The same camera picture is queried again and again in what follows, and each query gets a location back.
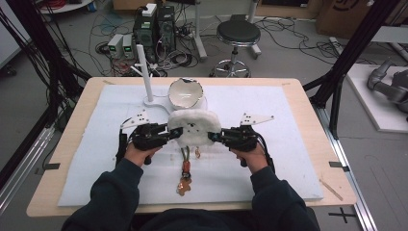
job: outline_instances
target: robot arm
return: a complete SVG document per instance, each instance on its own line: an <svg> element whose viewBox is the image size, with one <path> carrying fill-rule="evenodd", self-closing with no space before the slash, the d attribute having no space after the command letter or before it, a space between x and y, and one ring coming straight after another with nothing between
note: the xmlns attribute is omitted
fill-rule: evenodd
<svg viewBox="0 0 408 231"><path fill-rule="evenodd" d="M387 98L393 103L398 104L401 103L402 100L406 97L407 90L396 86L389 86L381 82L382 79L387 75L387 70L388 68L390 68L391 65L394 64L390 60L387 60L381 66L376 68L371 73L369 80L367 82L367 86L369 87L370 90L378 91L387 96Z"/></svg>
<svg viewBox="0 0 408 231"><path fill-rule="evenodd" d="M240 151L248 152L255 149L257 143L264 148L268 165L275 171L273 161L268 154L267 144L264 138L252 129L251 125L262 123L273 119L273 116L247 115L244 114L240 127L230 129L221 128L220 133L208 132L208 139L211 141L221 142L225 146ZM122 129L134 127L137 128L127 137L122 133ZM183 135L183 127L177 127L168 130L167 124L149 123L147 114L142 111L140 114L126 120L122 125L119 133L119 149L116 154L116 164L124 157L127 143L132 142L139 150L148 150L155 147L163 146L172 139L180 138ZM150 158L146 158L145 165L150 165ZM246 161L242 160L242 167L246 167Z"/></svg>

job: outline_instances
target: gray floor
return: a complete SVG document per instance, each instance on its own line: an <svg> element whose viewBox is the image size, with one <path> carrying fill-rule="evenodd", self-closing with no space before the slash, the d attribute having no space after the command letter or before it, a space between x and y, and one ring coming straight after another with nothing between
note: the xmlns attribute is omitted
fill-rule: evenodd
<svg viewBox="0 0 408 231"><path fill-rule="evenodd" d="M94 52L94 46L109 37L99 37L101 32L109 34L109 28L100 24L121 23L126 28L133 26L133 16L130 13L115 13L105 10L97 13L76 11L63 13L58 19L77 61L92 76L102 76L96 64L89 55L91 53L103 69L109 70L109 61ZM203 34L214 35L217 22L214 17L202 19L202 28L210 25ZM128 29L117 28L118 33ZM296 21L295 30L307 35L309 46L316 42L327 42L326 36L317 35L313 21ZM298 47L301 38L292 32L273 32L274 39L281 45ZM232 48L218 41L214 37L203 37L209 58L194 68L176 68L168 72L169 76L206 77L211 68L219 61L229 57ZM258 43L263 54L254 60L250 52L240 50L240 59L247 63L252 70L253 77L262 78L296 78L306 84L326 73L335 59L323 57L318 50L307 52L331 63L326 64L316 58L307 56L297 49L285 49L278 46L265 32ZM362 58L381 64L391 57L398 65L407 65L387 44L371 44ZM7 76L4 72L0 78L0 167L3 167L28 134L34 123L46 108L45 86L35 74L31 64L24 55L17 56L11 64L17 69L16 76ZM0 217L1 230L58 230L66 218L28 218L25 210L40 180L35 170L40 167L60 133L57 133L44 151L33 171L21 186L12 203ZM342 107L339 118L339 136L342 146L350 161L350 166L357 178L361 191L369 205L378 230L408 230L408 183L405 176L408 173L408 135L377 132L364 111L355 92L347 81L344 81ZM321 230L361 230L357 218L330 216L329 213L339 214L339 207L314 208ZM346 214L355 214L353 208L343 207Z"/></svg>

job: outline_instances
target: stool wheel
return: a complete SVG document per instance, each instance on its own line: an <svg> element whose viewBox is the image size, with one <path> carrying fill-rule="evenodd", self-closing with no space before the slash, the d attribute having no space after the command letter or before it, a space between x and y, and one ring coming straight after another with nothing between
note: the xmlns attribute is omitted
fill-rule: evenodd
<svg viewBox="0 0 408 231"><path fill-rule="evenodd" d="M231 60L224 60L219 62L213 69L214 77L251 77L249 67L241 61L235 61L233 64Z"/></svg>

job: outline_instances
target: cardboard box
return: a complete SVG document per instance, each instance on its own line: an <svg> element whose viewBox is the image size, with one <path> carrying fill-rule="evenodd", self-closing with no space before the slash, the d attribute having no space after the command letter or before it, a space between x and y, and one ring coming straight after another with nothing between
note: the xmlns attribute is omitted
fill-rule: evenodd
<svg viewBox="0 0 408 231"><path fill-rule="evenodd" d="M350 39L370 10L367 2L324 0L316 21L318 34Z"/></svg>
<svg viewBox="0 0 408 231"><path fill-rule="evenodd" d="M115 10L136 10L145 7L147 3L156 3L155 0L114 0Z"/></svg>

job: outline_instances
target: white stand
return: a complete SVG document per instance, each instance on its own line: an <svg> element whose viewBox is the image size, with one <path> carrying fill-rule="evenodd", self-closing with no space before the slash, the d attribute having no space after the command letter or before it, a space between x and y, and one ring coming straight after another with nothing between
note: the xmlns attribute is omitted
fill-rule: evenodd
<svg viewBox="0 0 408 231"><path fill-rule="evenodd" d="M138 56L140 60L140 64L135 64L135 66L140 66L141 73L138 69L132 67L139 75L143 77L144 87L146 88L147 97L143 99L143 104L146 107L162 107L164 108L169 114L173 112L173 108L171 107L170 100L167 96L154 96L152 92L152 86L150 84L150 76L149 72L147 71L147 62L146 57L144 56L144 49L143 45L136 45L138 49Z"/></svg>
<svg viewBox="0 0 408 231"><path fill-rule="evenodd" d="M258 6L258 0L252 0L251 6L249 8L249 14L248 14L248 22L253 23L254 22L254 16L256 12L256 7ZM258 58L262 54L261 50L258 47L258 44L255 44L251 46L252 51L255 54L255 59Z"/></svg>
<svg viewBox="0 0 408 231"><path fill-rule="evenodd" d="M199 0L195 0L195 31L192 31L194 37L195 46L197 47L200 61L203 62L207 59L207 52L205 51L203 42L200 36L200 4Z"/></svg>

